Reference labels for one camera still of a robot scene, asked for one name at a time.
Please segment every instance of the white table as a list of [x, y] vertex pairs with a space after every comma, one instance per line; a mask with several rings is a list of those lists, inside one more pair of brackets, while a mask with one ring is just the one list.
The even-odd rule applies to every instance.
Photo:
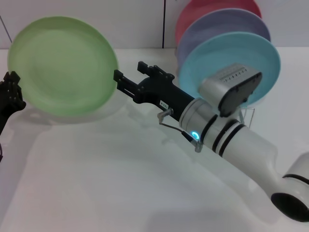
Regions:
[[[144, 78], [139, 60], [176, 70], [173, 49], [116, 52], [121, 71], [136, 82]], [[284, 174], [309, 151], [309, 48], [279, 52], [280, 78], [255, 105], [252, 130], [278, 146]], [[6, 56], [0, 50], [3, 76]], [[55, 118], [29, 104], [14, 114], [0, 137], [0, 231], [309, 231], [218, 155], [206, 148], [196, 154], [179, 133], [159, 126], [158, 112], [117, 91], [84, 118]]]

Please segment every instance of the green plate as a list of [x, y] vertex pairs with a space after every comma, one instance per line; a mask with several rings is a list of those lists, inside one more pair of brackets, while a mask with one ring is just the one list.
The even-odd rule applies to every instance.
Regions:
[[24, 98], [57, 116], [77, 116], [113, 94], [118, 69], [108, 41], [92, 26], [69, 17], [39, 19], [15, 38], [8, 69], [21, 77]]

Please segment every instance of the robotic arm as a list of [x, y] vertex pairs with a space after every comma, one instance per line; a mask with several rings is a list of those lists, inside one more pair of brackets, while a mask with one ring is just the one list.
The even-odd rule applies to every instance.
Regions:
[[149, 77], [135, 84], [115, 70], [117, 89], [135, 103], [156, 105], [163, 110], [159, 123], [166, 116], [179, 121], [182, 135], [196, 152], [203, 145], [210, 148], [253, 179], [286, 216], [309, 222], [309, 157], [300, 157], [288, 174], [280, 176], [275, 170], [277, 148], [231, 116], [260, 83], [259, 71], [235, 64], [208, 78], [199, 93], [209, 102], [174, 86], [174, 76], [157, 66], [139, 62], [138, 71]]

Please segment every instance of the plate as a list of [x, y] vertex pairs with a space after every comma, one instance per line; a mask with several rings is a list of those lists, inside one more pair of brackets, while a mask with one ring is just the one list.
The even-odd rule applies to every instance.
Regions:
[[253, 0], [191, 0], [177, 20], [176, 43], [179, 44], [184, 32], [196, 20], [210, 12], [224, 8], [240, 8], [262, 17], [259, 7]]
[[8, 69], [20, 76], [23, 97], [35, 107], [57, 116], [79, 116], [111, 97], [118, 62], [95, 28], [54, 16], [31, 23], [16, 36]]
[[230, 32], [200, 44], [190, 53], [179, 73], [180, 88], [201, 98], [197, 90], [202, 81], [234, 63], [253, 67], [263, 75], [243, 107], [264, 97], [275, 85], [281, 69], [278, 51], [267, 39], [248, 32]]
[[254, 33], [270, 41], [267, 26], [257, 15], [237, 8], [217, 10], [199, 18], [185, 31], [178, 45], [179, 67], [201, 43], [217, 35], [233, 31]]

